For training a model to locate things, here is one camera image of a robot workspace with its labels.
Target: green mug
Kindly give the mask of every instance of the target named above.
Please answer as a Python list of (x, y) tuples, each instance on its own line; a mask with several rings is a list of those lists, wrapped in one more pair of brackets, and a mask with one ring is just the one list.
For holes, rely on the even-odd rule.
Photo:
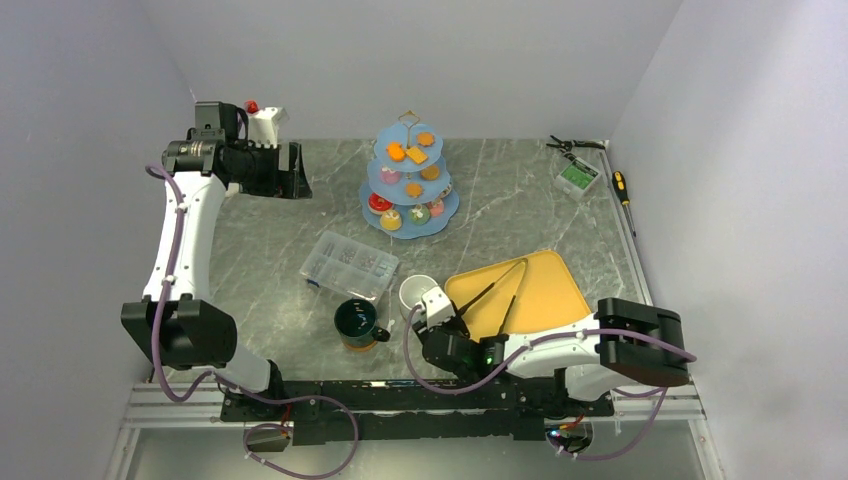
[(377, 309), (366, 300), (348, 300), (336, 309), (333, 323), (345, 347), (355, 352), (366, 352), (377, 342), (388, 342), (388, 330), (377, 326)]

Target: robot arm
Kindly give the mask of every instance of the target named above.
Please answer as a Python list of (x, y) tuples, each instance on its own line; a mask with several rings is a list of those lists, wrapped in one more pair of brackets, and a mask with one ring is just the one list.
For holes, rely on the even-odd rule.
[[(429, 316), (429, 302), (421, 305)], [(440, 317), (444, 316), (443, 309), (437, 311)], [(570, 325), (533, 334), (501, 334), (482, 338), (479, 343), (468, 338), (467, 329), (462, 328), (464, 322), (456, 316), (435, 327), (432, 325), (427, 318), (413, 326), (422, 341), (424, 358), (465, 380), (476, 381), (488, 375), (531, 342), (570, 332), (576, 335), (548, 340), (524, 351), (504, 372), (522, 379), (555, 378), (555, 373), (564, 369), (568, 397), (587, 402), (597, 400), (613, 388), (640, 384), (674, 387), (689, 381), (688, 360), (675, 353), (625, 336), (579, 333), (627, 330), (683, 350), (680, 317), (676, 313), (617, 298), (599, 301), (596, 313)]]
[[(280, 145), (279, 122), (285, 110), (255, 104), (246, 112), (221, 102), (195, 105), (196, 127), (186, 140), (174, 141), (162, 154), (182, 198), (165, 186), (166, 210), (156, 263), (141, 302), (126, 303), (124, 328), (152, 361), (150, 338), (157, 303), (166, 302), (160, 329), (160, 354), (166, 366), (214, 369), (234, 384), (254, 392), (271, 387), (279, 371), (238, 341), (235, 321), (212, 305), (209, 258), (215, 221), (229, 182), (257, 196), (310, 198), (312, 191), (302, 167), (298, 144)], [(240, 124), (245, 138), (239, 138)], [(183, 213), (182, 231), (177, 211)], [(174, 244), (179, 250), (168, 298), (160, 298), (162, 279)]]

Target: red dessert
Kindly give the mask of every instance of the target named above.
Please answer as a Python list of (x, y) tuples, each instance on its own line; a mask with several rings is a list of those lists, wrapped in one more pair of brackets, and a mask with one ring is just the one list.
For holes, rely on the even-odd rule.
[(372, 193), (371, 196), (368, 197), (368, 210), (371, 210), (371, 213), (374, 215), (382, 215), (383, 212), (391, 209), (393, 206), (392, 202), (377, 195), (376, 193)]

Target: white cup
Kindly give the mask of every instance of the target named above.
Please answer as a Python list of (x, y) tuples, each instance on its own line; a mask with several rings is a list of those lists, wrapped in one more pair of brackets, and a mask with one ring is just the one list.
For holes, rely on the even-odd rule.
[[(438, 286), (439, 284), (427, 275), (412, 275), (407, 277), (406, 280), (400, 284), (400, 288), (398, 289), (398, 297), (400, 297), (400, 313), (403, 315), (403, 318), (409, 318), (409, 312), (412, 311), (412, 307), (416, 304), (420, 304), (423, 307), (424, 304), (421, 302), (421, 295), (424, 295), (431, 288)], [(422, 308), (415, 313), (412, 323), (414, 324), (423, 318), (424, 309)]]

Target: mug handle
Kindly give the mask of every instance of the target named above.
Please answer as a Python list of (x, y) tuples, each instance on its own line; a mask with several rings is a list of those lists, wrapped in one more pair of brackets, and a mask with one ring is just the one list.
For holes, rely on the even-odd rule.
[(392, 334), (389, 333), (385, 328), (374, 327), (374, 330), (371, 331), (371, 335), (374, 337), (374, 340), (378, 342), (388, 342), (390, 338), (392, 338)]

